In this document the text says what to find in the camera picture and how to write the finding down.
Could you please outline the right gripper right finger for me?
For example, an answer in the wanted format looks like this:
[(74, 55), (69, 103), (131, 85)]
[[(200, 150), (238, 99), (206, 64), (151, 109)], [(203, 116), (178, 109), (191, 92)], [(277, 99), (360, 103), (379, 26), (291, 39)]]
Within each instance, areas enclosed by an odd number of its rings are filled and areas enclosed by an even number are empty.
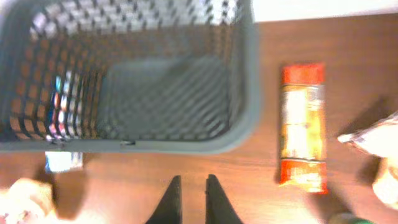
[(243, 224), (216, 175), (208, 175), (205, 193), (206, 224)]

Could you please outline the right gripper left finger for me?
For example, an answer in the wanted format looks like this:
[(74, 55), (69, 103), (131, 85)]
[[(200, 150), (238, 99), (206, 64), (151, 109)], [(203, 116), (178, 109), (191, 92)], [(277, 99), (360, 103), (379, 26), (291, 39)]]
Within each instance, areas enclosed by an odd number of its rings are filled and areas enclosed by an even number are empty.
[(181, 224), (182, 223), (182, 186), (181, 176), (176, 175), (170, 181), (158, 206), (146, 224)]

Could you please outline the orange pasta packet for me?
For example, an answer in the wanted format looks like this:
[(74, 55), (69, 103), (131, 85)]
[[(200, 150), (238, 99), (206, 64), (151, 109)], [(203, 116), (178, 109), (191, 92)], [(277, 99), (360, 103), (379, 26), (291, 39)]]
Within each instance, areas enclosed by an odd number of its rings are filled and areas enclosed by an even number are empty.
[(325, 65), (282, 69), (279, 185), (327, 194)]

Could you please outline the grey plastic shopping basket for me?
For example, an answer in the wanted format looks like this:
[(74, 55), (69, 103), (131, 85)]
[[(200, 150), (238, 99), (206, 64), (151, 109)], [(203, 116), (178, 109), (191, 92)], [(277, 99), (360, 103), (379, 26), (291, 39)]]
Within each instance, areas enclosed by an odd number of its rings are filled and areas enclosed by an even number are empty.
[[(217, 154), (261, 109), (251, 1), (2, 1), (1, 150)], [(82, 137), (46, 140), (55, 78), (84, 81)]]

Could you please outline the beige snack bag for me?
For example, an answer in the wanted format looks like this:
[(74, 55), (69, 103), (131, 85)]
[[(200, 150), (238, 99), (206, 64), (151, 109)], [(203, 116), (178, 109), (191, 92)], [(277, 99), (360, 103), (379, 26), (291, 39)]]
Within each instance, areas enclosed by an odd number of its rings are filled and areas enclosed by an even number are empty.
[(397, 112), (337, 140), (380, 158), (372, 189), (384, 205), (397, 210)]

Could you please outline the multicolour tissue pack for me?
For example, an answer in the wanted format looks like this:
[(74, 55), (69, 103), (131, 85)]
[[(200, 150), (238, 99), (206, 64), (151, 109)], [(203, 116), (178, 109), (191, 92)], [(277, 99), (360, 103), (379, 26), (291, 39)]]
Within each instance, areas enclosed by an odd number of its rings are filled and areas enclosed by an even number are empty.
[[(53, 144), (64, 144), (82, 137), (81, 117), (83, 114), (84, 81), (80, 74), (67, 71), (55, 78), (47, 111), (49, 134), (46, 140)], [(82, 152), (45, 153), (45, 170), (50, 173), (70, 172), (83, 168)]]

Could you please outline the crumpled beige cookie bag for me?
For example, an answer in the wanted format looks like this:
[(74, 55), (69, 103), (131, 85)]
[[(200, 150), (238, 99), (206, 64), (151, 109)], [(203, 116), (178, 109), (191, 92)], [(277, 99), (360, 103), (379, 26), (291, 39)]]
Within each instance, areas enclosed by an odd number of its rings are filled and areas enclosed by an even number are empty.
[(50, 223), (55, 210), (53, 186), (21, 178), (1, 190), (1, 224)]

